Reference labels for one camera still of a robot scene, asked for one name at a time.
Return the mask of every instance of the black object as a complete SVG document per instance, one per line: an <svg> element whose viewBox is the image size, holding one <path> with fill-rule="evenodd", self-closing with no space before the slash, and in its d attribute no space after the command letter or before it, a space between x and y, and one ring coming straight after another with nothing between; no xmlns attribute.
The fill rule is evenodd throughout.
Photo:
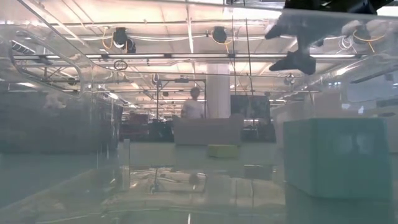
<svg viewBox="0 0 398 224"><path fill-rule="evenodd" d="M134 43L134 41L132 41L131 39L127 40L125 46L122 47L122 49L124 50L126 47L128 54L135 54L137 52L136 43Z"/></svg>
<svg viewBox="0 0 398 224"><path fill-rule="evenodd" d="M393 0L286 0L284 9L306 9L326 12L348 12L357 14L377 14L377 10ZM265 35L273 39L281 35L295 35L298 49L288 52L286 58L273 64L270 71L297 69L312 75L315 73L315 58L310 56L312 45L323 45L328 35L340 35L341 28L351 19L335 17L289 14L282 11L276 25Z"/></svg>
<svg viewBox="0 0 398 224"><path fill-rule="evenodd" d="M134 54L137 51L136 43L130 39L126 34L125 27L117 27L116 32L113 33L113 42L122 46L123 50L126 50L128 54Z"/></svg>
<svg viewBox="0 0 398 224"><path fill-rule="evenodd" d="M113 33L113 41L118 45L126 44L128 40L125 27L117 27L116 32Z"/></svg>
<svg viewBox="0 0 398 224"><path fill-rule="evenodd" d="M175 83L188 83L189 82L189 78L176 78L174 80Z"/></svg>
<svg viewBox="0 0 398 224"><path fill-rule="evenodd" d="M226 41L226 33L224 31L224 27L216 26L213 30L213 39L217 43L224 44Z"/></svg>
<svg viewBox="0 0 398 224"><path fill-rule="evenodd" d="M119 71L126 70L128 68L128 64L123 60L117 60L113 63L113 68Z"/></svg>
<svg viewBox="0 0 398 224"><path fill-rule="evenodd" d="M76 85L76 79L72 77L68 78L68 84L71 86Z"/></svg>

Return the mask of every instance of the fluorescent light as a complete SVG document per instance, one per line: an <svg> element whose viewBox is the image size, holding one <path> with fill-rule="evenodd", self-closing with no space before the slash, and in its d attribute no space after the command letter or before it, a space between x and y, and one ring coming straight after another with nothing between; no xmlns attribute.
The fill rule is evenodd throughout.
<svg viewBox="0 0 398 224"><path fill-rule="evenodd" d="M186 100L184 100L184 99L159 100L159 102L172 102L172 101L174 101L174 102L184 102L184 101L186 101Z"/></svg>
<svg viewBox="0 0 398 224"><path fill-rule="evenodd" d="M384 6L377 10L378 16L397 16L398 10L395 6Z"/></svg>
<svg viewBox="0 0 398 224"><path fill-rule="evenodd" d="M37 60L37 59L40 59L40 57L33 56L33 55L15 55L14 59L16 59L16 60Z"/></svg>
<svg viewBox="0 0 398 224"><path fill-rule="evenodd" d="M312 55L314 58L353 58L355 54L316 54Z"/></svg>
<svg viewBox="0 0 398 224"><path fill-rule="evenodd" d="M47 59L60 59L58 55L47 55L45 58Z"/></svg>
<svg viewBox="0 0 398 224"><path fill-rule="evenodd" d="M286 100L269 100L269 101L273 101L273 102L284 102L284 103L286 103Z"/></svg>
<svg viewBox="0 0 398 224"><path fill-rule="evenodd" d="M117 54L108 55L109 58L163 58L164 54Z"/></svg>
<svg viewBox="0 0 398 224"><path fill-rule="evenodd" d="M229 88L235 88L235 85L230 85Z"/></svg>
<svg viewBox="0 0 398 224"><path fill-rule="evenodd" d="M228 54L172 54L173 58L219 58L228 57Z"/></svg>
<svg viewBox="0 0 398 224"><path fill-rule="evenodd" d="M355 54L311 54L314 58L353 58ZM249 54L236 54L237 58L249 57ZM250 54L251 58L284 58L286 54Z"/></svg>
<svg viewBox="0 0 398 224"><path fill-rule="evenodd" d="M27 86L27 87L31 87L31 88L35 88L36 86L31 84L31 83L17 83L18 85L23 85L23 86Z"/></svg>
<svg viewBox="0 0 398 224"><path fill-rule="evenodd" d="M101 55L86 55L88 58L102 58Z"/></svg>
<svg viewBox="0 0 398 224"><path fill-rule="evenodd" d="M119 97L118 97L116 94L114 94L114 93L108 93L108 95L109 95L111 98L114 98L115 100L118 100L118 99L119 99Z"/></svg>
<svg viewBox="0 0 398 224"><path fill-rule="evenodd" d="M132 87L134 87L135 89L139 89L139 86L137 85L137 83L130 83L132 85Z"/></svg>
<svg viewBox="0 0 398 224"><path fill-rule="evenodd" d="M107 54L109 54L109 52L107 52L105 49L100 49L100 51L106 52Z"/></svg>

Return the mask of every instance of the ceiling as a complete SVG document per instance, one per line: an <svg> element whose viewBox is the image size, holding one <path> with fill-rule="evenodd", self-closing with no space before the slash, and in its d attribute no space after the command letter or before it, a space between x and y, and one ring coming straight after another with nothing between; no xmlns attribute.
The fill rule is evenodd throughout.
<svg viewBox="0 0 398 224"><path fill-rule="evenodd" d="M251 4L247 5L249 7L264 7L270 4L280 7L277 1L264 3L264 5L257 1L248 3L250 2ZM205 79L204 74L208 74L209 63L229 64L228 75L233 75L230 78L233 94L251 94L251 89L253 89L256 95L270 92L271 98L283 99L285 92L298 93L297 96L300 96L308 94L302 93L306 90L320 91L319 88L307 85L308 77L300 71L271 72L268 70L278 59L275 55L270 57L269 54L283 55L288 51L294 51L297 49L297 41L289 36L266 40L264 34L275 24L280 11L249 7L231 8L169 1L44 0L37 3L34 0L20 0L19 2L6 0L4 7L0 9L2 16L0 22L3 27L10 29L10 27L18 26L43 37L46 40L43 44L26 35L17 34L14 38L18 44L33 50L36 55L58 55L59 53L76 55L79 51L86 55L122 55L115 58L91 58L92 62L101 67L92 67L94 69L87 72L92 75L93 81L86 83L90 85L90 88L100 87L100 90L117 94L119 98L139 107L139 111L148 111L147 109L155 106L156 87L152 81L155 74L158 74L160 79L167 80L180 77ZM37 16L43 17L49 26ZM323 17L327 16L333 19L333 16L329 14ZM310 49L311 54L320 54L323 55L322 57L325 57L325 54L331 56L317 60L317 73L312 75L309 81L322 79L325 75L328 75L330 80L335 80L336 74L341 73L341 69L362 62L365 57L383 52L388 48L390 44L388 37L394 36L391 33L395 32L397 22L375 17L367 17L367 20L369 21L367 28L372 37L382 35L386 37L372 42L371 48L368 45L354 43L352 36L346 38L338 34L336 37L326 38L324 46ZM348 24L342 29L342 33L352 34L355 25L358 25L358 22ZM219 44L213 40L211 33L214 26L225 28L228 36L227 44ZM60 38L51 27L68 41ZM112 44L111 36L117 27L127 29L129 38L134 41L137 48L135 56L125 58L124 50ZM228 57L228 54L247 55L248 52L253 55L253 58L245 56L233 60ZM24 54L15 51L14 54L19 66L35 73L44 82L56 85L65 91L80 90L81 75L79 76L78 70L71 66L70 62L60 58L48 58L47 62L51 62L51 65L45 65L24 57L26 56ZM153 57L151 54L159 54L160 57ZM173 55L172 58L166 57L169 54ZM174 57L177 54L183 55L179 58ZM208 58L209 54L225 54L226 56ZM360 55L360 57L344 57L344 55ZM115 70L114 64L117 60L125 61L125 70ZM286 85L284 80L290 74L294 76L294 84ZM67 83L71 77L77 80L76 85ZM172 100L188 98L189 89L195 85L204 87L200 82L169 82L162 89L169 95L160 94L159 97L163 101L161 113L179 113L180 105L168 104Z"/></svg>

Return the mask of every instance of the clear acrylic tank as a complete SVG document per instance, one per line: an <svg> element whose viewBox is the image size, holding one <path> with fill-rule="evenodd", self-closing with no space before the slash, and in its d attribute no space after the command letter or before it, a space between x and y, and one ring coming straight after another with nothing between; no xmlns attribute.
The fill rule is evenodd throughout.
<svg viewBox="0 0 398 224"><path fill-rule="evenodd" d="M302 71L275 71L297 50L292 34L264 38L277 21L319 37L315 68L299 57ZM181 1L6 0L0 223L395 223L397 25ZM194 86L206 120L161 123ZM126 131L132 114L155 121ZM248 139L260 123L268 138ZM226 142L237 151L208 156Z"/></svg>

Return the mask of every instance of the column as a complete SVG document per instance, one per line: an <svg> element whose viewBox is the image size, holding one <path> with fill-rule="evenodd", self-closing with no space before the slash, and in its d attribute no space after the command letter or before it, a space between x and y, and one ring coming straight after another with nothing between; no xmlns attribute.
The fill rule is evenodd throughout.
<svg viewBox="0 0 398 224"><path fill-rule="evenodd" d="M229 118L231 115L231 95L229 65L208 64L206 78L207 118Z"/></svg>

